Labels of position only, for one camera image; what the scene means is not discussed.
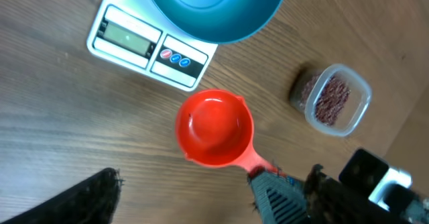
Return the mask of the clear plastic food container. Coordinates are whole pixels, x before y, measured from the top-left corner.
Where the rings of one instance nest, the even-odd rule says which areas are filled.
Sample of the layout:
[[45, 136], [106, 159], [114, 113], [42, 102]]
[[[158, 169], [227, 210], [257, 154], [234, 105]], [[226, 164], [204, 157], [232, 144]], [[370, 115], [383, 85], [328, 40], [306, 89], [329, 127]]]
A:
[[372, 99], [369, 83], [344, 64], [306, 65], [289, 93], [305, 120], [326, 135], [346, 137], [362, 120]]

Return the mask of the blue plastic bowl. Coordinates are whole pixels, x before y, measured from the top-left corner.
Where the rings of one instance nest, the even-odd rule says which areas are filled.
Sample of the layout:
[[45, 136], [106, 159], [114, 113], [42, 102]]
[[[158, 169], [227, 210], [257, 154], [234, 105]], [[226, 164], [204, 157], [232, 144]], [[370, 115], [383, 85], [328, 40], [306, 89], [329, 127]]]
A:
[[283, 0], [152, 0], [166, 18], [204, 42], [230, 44], [261, 30]]

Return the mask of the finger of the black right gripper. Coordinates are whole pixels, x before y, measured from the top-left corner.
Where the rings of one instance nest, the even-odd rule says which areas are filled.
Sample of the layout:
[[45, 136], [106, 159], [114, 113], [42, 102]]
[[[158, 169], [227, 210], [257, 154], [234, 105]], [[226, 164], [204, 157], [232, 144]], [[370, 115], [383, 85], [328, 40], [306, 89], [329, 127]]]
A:
[[247, 181], [263, 224], [310, 222], [302, 180], [259, 168], [247, 175]]

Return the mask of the white digital kitchen scale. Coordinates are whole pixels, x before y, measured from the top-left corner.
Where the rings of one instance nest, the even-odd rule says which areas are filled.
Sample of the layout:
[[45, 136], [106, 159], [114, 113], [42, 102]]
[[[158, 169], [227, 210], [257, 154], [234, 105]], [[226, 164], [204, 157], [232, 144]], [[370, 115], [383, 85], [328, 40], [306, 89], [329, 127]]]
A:
[[152, 0], [102, 0], [86, 46], [100, 59], [186, 92], [197, 88], [217, 50], [181, 32]]

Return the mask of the red adzuki beans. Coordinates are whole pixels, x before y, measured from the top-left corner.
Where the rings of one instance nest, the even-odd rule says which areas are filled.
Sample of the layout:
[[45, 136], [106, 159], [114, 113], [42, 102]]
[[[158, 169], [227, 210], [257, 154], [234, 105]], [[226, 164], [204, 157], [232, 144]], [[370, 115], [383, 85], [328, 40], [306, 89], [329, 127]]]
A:
[[[312, 74], [304, 81], [299, 100], [301, 110], [305, 110], [306, 102], [319, 77], [320, 73]], [[350, 93], [349, 85], [339, 76], [333, 75], [317, 100], [315, 108], [317, 120], [327, 126], [333, 126], [345, 107]]]

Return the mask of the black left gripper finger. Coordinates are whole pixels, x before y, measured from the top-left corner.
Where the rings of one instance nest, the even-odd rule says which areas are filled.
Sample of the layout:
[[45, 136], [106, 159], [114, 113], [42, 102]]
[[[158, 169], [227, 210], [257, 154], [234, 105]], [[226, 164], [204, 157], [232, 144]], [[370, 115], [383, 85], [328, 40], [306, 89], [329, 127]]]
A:
[[122, 186], [119, 171], [104, 168], [3, 224], [110, 224]]

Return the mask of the red measuring scoop blue handle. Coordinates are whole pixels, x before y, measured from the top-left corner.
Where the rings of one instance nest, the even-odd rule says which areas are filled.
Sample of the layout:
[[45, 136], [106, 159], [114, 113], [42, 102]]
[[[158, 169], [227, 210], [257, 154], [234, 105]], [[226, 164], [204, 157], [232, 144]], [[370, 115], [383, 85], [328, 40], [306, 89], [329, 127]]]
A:
[[175, 119], [175, 137], [184, 158], [207, 168], [236, 166], [255, 178], [262, 172], [285, 177], [255, 150], [254, 120], [245, 98], [221, 89], [189, 96]]

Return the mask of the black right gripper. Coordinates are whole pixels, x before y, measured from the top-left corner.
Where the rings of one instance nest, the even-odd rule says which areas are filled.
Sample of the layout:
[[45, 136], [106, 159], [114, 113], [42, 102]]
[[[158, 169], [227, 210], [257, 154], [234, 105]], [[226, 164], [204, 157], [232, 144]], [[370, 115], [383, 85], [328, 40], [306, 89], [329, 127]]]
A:
[[383, 198], [388, 211], [312, 167], [304, 183], [306, 211], [312, 223], [428, 224], [428, 198], [410, 188], [391, 184]]

